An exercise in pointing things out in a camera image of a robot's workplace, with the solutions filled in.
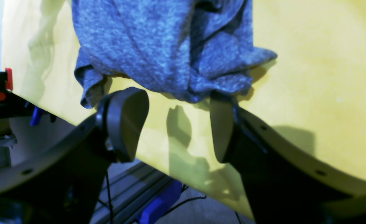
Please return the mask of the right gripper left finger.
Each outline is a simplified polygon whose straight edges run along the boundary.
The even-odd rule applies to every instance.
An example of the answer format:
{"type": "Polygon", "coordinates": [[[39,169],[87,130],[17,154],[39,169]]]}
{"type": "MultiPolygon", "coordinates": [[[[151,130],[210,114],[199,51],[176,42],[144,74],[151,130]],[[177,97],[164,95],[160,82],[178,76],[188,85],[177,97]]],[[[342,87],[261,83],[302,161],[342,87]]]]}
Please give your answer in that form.
{"type": "Polygon", "coordinates": [[[0,224],[88,224],[109,166],[135,159],[145,90],[104,97],[98,111],[36,158],[0,172],[0,224]]]}

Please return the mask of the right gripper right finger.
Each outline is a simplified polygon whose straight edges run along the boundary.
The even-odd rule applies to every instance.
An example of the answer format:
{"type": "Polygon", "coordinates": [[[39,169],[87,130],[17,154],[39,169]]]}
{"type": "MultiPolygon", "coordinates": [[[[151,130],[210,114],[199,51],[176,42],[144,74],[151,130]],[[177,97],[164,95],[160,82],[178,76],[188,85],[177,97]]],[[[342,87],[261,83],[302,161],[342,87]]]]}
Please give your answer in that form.
{"type": "Polygon", "coordinates": [[[366,181],[288,142],[235,98],[210,97],[215,156],[241,176],[257,224],[366,224],[366,181]]]}

